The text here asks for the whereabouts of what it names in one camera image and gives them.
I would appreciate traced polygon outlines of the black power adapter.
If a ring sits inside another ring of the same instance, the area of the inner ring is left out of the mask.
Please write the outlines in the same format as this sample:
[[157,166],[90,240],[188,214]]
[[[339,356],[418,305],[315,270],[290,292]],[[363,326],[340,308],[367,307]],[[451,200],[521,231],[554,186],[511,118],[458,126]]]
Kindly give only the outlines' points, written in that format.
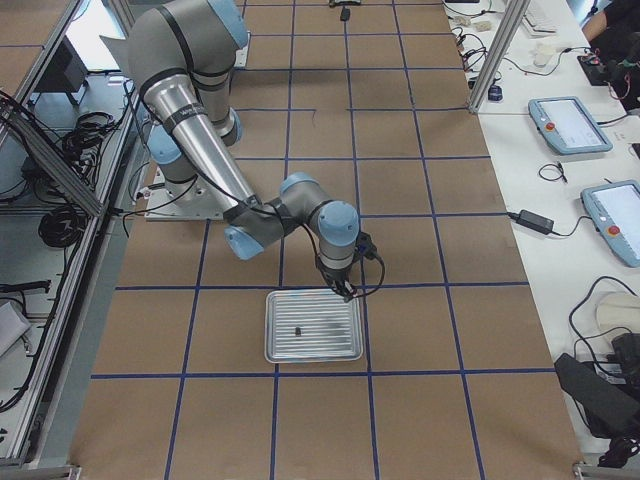
[[553,231],[554,221],[550,218],[538,215],[529,210],[521,210],[516,222],[530,230],[543,235],[548,235]]

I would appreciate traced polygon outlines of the black rectangular brake pad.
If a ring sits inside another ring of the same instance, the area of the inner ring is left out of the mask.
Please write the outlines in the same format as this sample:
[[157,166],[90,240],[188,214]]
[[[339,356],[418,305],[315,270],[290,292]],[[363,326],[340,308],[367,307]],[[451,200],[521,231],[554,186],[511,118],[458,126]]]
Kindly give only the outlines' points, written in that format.
[[343,7],[340,12],[340,20],[347,22],[350,19],[351,11],[349,8]]

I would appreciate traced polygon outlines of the far blue teach pendant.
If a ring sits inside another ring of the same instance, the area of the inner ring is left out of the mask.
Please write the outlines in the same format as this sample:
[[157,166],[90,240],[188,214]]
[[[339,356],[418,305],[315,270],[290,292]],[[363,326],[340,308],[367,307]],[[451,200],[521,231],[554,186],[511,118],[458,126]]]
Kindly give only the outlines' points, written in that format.
[[538,133],[559,155],[604,153],[613,148],[577,97],[531,99],[528,112]]

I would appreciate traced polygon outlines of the blue teach pendant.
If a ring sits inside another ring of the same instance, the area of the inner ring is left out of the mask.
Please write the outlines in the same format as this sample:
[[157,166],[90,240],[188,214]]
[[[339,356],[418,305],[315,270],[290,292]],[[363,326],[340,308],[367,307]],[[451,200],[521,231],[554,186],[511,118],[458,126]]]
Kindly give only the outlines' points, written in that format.
[[586,213],[612,252],[627,266],[639,267],[639,183],[635,180],[586,188]]
[[559,155],[604,153],[613,148],[577,97],[531,99],[528,112],[538,133]]

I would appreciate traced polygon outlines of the near blue teach pendant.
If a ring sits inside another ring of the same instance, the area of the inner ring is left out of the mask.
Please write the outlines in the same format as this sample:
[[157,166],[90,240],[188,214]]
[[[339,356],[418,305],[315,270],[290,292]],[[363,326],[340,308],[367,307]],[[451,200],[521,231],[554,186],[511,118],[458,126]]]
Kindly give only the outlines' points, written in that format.
[[639,267],[639,183],[635,180],[586,188],[586,213],[612,252],[627,266]]

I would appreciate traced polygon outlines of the silver aluminium frame post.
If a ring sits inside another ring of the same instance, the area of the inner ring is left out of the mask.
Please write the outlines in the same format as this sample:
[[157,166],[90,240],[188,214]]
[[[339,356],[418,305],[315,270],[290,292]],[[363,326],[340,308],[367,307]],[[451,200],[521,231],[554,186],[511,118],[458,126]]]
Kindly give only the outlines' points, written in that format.
[[474,88],[470,93],[468,110],[471,114],[477,114],[483,101],[487,98],[488,90],[494,82],[498,67],[506,54],[507,48],[529,4],[529,0],[513,0],[508,2],[504,16],[500,21],[496,34],[488,49],[487,57],[475,81]]

